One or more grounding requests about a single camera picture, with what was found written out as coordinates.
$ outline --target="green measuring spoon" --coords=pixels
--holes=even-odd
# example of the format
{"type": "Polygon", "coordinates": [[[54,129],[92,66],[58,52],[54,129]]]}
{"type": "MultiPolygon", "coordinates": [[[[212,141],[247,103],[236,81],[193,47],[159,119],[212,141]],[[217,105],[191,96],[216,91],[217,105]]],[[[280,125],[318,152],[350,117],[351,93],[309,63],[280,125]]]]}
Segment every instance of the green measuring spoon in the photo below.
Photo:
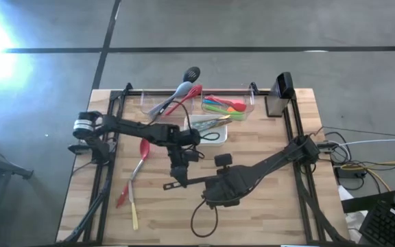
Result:
{"type": "Polygon", "coordinates": [[[230,118],[231,118],[232,120],[239,120],[239,121],[241,121],[241,120],[243,120],[243,118],[245,117],[245,115],[244,115],[243,113],[240,113],[240,112],[238,112],[238,111],[228,112],[228,111],[226,111],[226,110],[219,109],[218,107],[209,106],[209,105],[206,105],[206,104],[203,105],[203,107],[204,107],[206,110],[212,110],[212,111],[215,111],[215,112],[218,112],[218,113],[223,113],[223,114],[225,114],[225,115],[230,115],[230,118]]]}

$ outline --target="yellow cable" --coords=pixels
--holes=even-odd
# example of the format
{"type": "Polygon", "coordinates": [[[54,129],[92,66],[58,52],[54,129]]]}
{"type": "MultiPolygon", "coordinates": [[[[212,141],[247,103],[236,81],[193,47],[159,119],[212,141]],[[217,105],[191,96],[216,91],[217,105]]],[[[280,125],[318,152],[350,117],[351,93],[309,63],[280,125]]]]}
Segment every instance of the yellow cable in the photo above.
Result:
{"type": "Polygon", "coordinates": [[[388,186],[387,183],[376,172],[368,168],[367,172],[370,172],[372,175],[376,176],[383,183],[383,185],[385,185],[385,188],[387,188],[388,191],[391,191],[390,186],[388,186]]]}
{"type": "Polygon", "coordinates": [[[342,170],[346,170],[346,171],[359,171],[359,170],[363,170],[366,169],[366,167],[352,167],[352,168],[347,168],[349,165],[342,165],[339,168],[341,168],[342,170]]]}
{"type": "Polygon", "coordinates": [[[381,162],[382,165],[395,165],[395,161],[381,162]]]}

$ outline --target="plastic container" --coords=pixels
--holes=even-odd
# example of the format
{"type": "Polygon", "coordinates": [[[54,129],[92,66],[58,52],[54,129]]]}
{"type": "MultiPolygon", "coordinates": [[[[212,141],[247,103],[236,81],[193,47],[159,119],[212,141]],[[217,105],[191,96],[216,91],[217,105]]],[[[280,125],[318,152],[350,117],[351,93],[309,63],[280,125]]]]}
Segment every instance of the plastic container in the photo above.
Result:
{"type": "MultiPolygon", "coordinates": [[[[218,117],[222,117],[223,115],[212,115],[212,114],[205,114],[205,115],[190,115],[190,122],[193,123],[194,121],[204,121],[204,120],[210,120],[210,119],[216,119],[218,117]]],[[[189,125],[187,123],[187,118],[185,117],[184,119],[184,129],[188,130],[189,125]]],[[[214,141],[209,141],[205,139],[200,140],[200,147],[219,147],[223,145],[228,138],[228,125],[216,127],[216,128],[211,128],[209,130],[204,130],[200,132],[200,136],[203,137],[204,135],[211,133],[211,132],[216,132],[219,133],[220,136],[217,140],[214,141]]],[[[215,138],[217,135],[216,134],[210,134],[207,137],[208,138],[215,138]]]]}
{"type": "Polygon", "coordinates": [[[206,113],[231,115],[232,120],[243,121],[254,110],[254,91],[245,89],[230,92],[229,95],[218,94],[217,91],[207,91],[201,94],[201,107],[206,113]],[[232,106],[224,102],[228,100],[232,103],[240,103],[246,106],[244,111],[237,111],[232,106]]]}
{"type": "MultiPolygon", "coordinates": [[[[147,115],[147,118],[149,121],[151,121],[150,116],[149,116],[149,111],[153,109],[153,107],[162,104],[169,95],[160,95],[159,93],[156,93],[156,91],[143,91],[141,92],[141,100],[140,100],[140,109],[141,112],[147,115]]],[[[182,100],[182,97],[177,97],[175,98],[175,101],[180,102],[182,100]]],[[[170,105],[164,110],[161,116],[158,116],[156,119],[156,122],[158,123],[169,123],[169,124],[181,124],[182,120],[186,116],[185,110],[183,107],[179,106],[177,109],[175,109],[170,115],[166,115],[166,113],[169,112],[170,109],[172,109],[177,103],[172,102],[170,105]]],[[[193,104],[194,104],[194,99],[187,99],[182,103],[188,114],[191,115],[193,112],[193,104]]]]}

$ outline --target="gray floor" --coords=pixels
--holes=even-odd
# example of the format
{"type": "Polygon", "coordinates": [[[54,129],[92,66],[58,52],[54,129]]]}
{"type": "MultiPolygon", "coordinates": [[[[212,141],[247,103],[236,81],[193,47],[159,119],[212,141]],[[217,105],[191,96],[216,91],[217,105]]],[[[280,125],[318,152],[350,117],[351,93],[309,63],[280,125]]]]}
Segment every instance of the gray floor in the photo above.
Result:
{"type": "MultiPolygon", "coordinates": [[[[113,0],[0,1],[0,48],[101,47],[113,0]]],[[[395,45],[395,0],[123,0],[111,47],[395,45]]],[[[13,177],[0,208],[0,246],[54,241],[99,54],[0,55],[0,152],[35,170],[13,177]]],[[[325,126],[395,134],[395,51],[109,54],[101,89],[174,88],[190,66],[205,87],[270,87],[290,71],[315,89],[325,126]]],[[[347,141],[391,139],[339,130],[347,141]]],[[[395,143],[353,145],[354,159],[395,160],[395,143]]],[[[395,170],[379,172],[395,189],[395,170]]],[[[352,191],[376,193],[374,183],[352,191]]],[[[344,180],[348,187],[357,181],[344,180]]]]}

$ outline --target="white cable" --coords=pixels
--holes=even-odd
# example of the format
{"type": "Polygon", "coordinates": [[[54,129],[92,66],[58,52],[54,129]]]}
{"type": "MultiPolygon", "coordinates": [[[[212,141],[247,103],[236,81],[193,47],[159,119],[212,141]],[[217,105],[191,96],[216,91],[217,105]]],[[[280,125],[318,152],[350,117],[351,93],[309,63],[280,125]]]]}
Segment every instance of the white cable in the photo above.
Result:
{"type": "Polygon", "coordinates": [[[352,144],[359,144],[359,143],[384,142],[384,141],[395,141],[395,139],[353,141],[353,142],[350,142],[350,143],[340,143],[339,146],[343,146],[343,145],[352,145],[352,144]]]}
{"type": "Polygon", "coordinates": [[[346,147],[342,147],[343,144],[340,144],[337,141],[328,141],[328,142],[331,142],[331,143],[334,143],[334,144],[338,144],[338,146],[340,146],[345,151],[345,153],[347,154],[347,159],[348,159],[347,161],[350,160],[350,152],[346,149],[346,147]]]}

